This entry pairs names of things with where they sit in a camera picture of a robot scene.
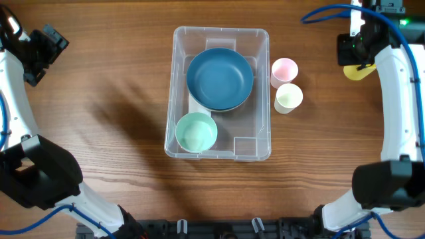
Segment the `yellow cup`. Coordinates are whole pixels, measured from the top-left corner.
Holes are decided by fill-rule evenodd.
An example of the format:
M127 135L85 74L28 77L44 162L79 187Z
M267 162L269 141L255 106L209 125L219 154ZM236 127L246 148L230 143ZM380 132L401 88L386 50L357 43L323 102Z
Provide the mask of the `yellow cup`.
M361 70L358 70L358 67L360 65L344 66L343 73L350 80L360 81L376 70L375 64L368 64Z

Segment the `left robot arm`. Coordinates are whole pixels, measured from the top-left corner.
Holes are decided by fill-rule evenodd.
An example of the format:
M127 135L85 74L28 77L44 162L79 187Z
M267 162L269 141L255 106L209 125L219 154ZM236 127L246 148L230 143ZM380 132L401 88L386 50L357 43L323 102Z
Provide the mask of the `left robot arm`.
M50 25L26 34L14 12L1 5L1 191L24 208L49 210L38 222L1 234L28 232L63 212L96 238L147 238L130 213L83 181L69 151L39 133L25 84L36 86L68 44Z

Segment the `pink cup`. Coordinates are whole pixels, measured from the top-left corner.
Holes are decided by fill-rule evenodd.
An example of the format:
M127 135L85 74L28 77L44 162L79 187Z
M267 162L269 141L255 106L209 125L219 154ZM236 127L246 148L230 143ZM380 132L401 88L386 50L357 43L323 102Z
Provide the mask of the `pink cup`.
M291 83L298 72L298 65L292 59L279 58L272 65L270 83L278 89L283 84Z

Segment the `mint green small bowl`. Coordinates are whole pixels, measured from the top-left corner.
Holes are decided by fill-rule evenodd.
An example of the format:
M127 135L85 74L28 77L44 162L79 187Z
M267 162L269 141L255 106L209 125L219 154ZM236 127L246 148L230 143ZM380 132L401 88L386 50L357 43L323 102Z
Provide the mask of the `mint green small bowl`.
M177 122L175 137L185 151L202 153L216 143L218 127L215 121L204 113L188 113Z

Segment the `cream large bowl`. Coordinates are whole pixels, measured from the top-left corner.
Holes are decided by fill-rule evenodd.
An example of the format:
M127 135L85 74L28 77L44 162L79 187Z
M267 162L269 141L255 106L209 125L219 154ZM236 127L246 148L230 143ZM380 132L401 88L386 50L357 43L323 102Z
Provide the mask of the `cream large bowl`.
M240 106L242 106L244 103L238 104L237 106L234 106L232 108L226 108L226 109L213 109L213 108L206 108L208 111L211 112L228 112L231 110L235 110L236 108L239 108Z

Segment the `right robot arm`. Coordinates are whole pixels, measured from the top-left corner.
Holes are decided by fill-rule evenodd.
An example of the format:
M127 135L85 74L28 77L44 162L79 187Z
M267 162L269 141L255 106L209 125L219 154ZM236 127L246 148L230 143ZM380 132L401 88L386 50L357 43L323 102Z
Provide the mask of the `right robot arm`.
M379 74L384 117L381 160L357 167L351 189L315 211L324 231L339 235L371 217L424 204L424 18L402 1L352 1L350 33L337 57L350 78Z

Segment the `dark blue bowl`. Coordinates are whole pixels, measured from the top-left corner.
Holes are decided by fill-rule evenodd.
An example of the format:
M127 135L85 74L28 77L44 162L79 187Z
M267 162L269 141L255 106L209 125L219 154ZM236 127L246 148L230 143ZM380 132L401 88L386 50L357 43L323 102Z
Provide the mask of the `dark blue bowl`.
M205 108L226 109L250 96L254 75L248 61L228 48L210 48L191 61L186 84L192 97Z

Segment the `cream cup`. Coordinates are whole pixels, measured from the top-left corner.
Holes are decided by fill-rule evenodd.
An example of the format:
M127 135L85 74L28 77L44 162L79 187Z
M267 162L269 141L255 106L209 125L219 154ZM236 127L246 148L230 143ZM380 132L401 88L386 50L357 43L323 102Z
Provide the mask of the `cream cup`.
M274 108L280 114L288 114L297 108L303 101L303 92L295 84L283 84L277 92Z

